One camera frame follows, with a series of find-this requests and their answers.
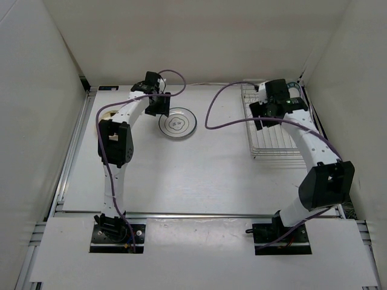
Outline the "white plate with green rings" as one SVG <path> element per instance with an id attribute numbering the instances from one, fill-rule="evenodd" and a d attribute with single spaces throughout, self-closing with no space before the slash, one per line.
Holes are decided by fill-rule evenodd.
<path id="1" fill-rule="evenodd" d="M 161 133 L 168 138 L 182 140 L 189 138 L 197 129 L 195 114 L 186 108 L 171 108 L 169 116 L 162 115 L 158 120 Z"/>

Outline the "cream bowl with red stamp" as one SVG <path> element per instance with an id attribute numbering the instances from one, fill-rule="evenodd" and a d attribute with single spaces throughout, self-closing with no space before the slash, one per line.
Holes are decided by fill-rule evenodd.
<path id="1" fill-rule="evenodd" d="M 109 120 L 110 118 L 112 118 L 113 116 L 115 116 L 116 113 L 117 113 L 117 110 L 106 111 L 106 112 L 104 112 L 104 113 L 100 116 L 100 119 L 101 119 L 101 120 Z"/>

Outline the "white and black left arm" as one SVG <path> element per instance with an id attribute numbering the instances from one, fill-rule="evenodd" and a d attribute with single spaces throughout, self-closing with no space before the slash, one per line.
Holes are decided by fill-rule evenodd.
<path id="1" fill-rule="evenodd" d="M 133 85 L 126 102 L 107 119 L 96 116 L 98 154 L 105 174 L 102 213 L 94 217 L 99 231 L 114 243 L 132 237 L 132 227 L 120 209 L 123 202 L 125 171 L 134 154 L 132 128 L 142 113 L 169 115 L 170 94 L 164 95 L 165 81 L 161 74 L 148 71 L 145 79 Z"/>

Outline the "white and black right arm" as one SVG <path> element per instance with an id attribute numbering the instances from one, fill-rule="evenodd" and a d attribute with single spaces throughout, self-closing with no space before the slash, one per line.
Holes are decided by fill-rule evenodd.
<path id="1" fill-rule="evenodd" d="M 264 82 L 255 89 L 258 99 L 249 108 L 257 130 L 280 125 L 293 139 L 307 167 L 296 199 L 272 219 L 272 236 L 284 242 L 301 222 L 347 199 L 355 169 L 352 162 L 342 161 L 318 132 L 306 102 L 302 97 L 291 97 L 284 79 Z"/>

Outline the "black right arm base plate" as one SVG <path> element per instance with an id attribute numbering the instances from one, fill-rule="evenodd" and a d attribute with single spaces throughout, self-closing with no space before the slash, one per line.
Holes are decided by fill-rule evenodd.
<path id="1" fill-rule="evenodd" d="M 252 235 L 256 256 L 299 256 L 311 255 L 312 250 L 306 226 L 303 224 L 293 230 L 290 234 L 279 239 L 272 224 L 252 224 L 245 230 L 246 234 Z"/>

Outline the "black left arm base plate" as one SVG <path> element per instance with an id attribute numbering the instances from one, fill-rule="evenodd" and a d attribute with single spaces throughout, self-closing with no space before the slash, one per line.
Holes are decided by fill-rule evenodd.
<path id="1" fill-rule="evenodd" d="M 125 225 L 120 233 L 112 233 L 94 224 L 90 253 L 99 254 L 143 254 L 145 248 L 146 224 L 132 224 L 134 237 Z"/>

